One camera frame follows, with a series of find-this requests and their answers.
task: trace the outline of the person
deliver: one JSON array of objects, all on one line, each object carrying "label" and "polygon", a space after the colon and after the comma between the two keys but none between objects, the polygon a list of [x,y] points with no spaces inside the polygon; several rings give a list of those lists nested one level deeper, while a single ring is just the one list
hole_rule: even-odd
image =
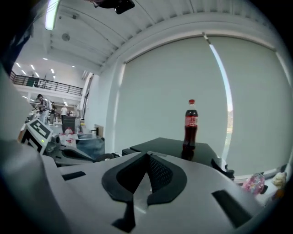
[{"label": "person", "polygon": [[44,124],[47,123],[47,117],[49,115],[49,110],[47,110],[47,101],[43,98],[42,94],[39,94],[37,96],[37,99],[41,102],[41,104],[38,105],[39,111],[40,111],[40,121]]},{"label": "person", "polygon": [[67,108],[65,107],[65,104],[63,104],[63,107],[61,108],[61,122],[62,122],[62,124],[63,124],[64,116],[67,115],[67,112],[68,112],[68,110],[67,110]]},{"label": "person", "polygon": [[55,113],[56,113],[56,106],[55,106],[55,103],[52,102],[52,109],[51,109],[51,115],[50,115],[50,124],[54,123]]}]

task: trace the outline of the fluorescent light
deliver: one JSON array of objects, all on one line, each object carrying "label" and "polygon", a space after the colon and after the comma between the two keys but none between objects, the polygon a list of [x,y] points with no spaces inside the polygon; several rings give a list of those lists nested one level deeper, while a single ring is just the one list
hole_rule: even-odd
[{"label": "fluorescent light", "polygon": [[48,2],[46,22],[45,22],[45,28],[47,30],[54,29],[59,1],[60,0],[49,0]]}]

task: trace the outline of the bottle label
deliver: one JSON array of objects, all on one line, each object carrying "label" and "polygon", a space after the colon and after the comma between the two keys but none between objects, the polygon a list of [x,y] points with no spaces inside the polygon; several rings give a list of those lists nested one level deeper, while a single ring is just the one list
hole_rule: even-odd
[{"label": "bottle label", "polygon": [[186,127],[197,127],[197,117],[196,116],[186,116],[185,117]]}]

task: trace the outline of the desk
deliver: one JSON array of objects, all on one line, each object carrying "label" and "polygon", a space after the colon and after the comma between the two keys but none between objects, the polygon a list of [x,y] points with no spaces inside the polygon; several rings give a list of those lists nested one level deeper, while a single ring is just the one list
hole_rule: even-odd
[{"label": "desk", "polygon": [[234,171],[227,169],[226,162],[218,158],[208,144],[196,143],[193,156],[182,154],[182,145],[183,141],[159,137],[142,144],[131,146],[130,149],[136,152],[156,152],[200,163],[218,170],[231,179],[234,178]]}]

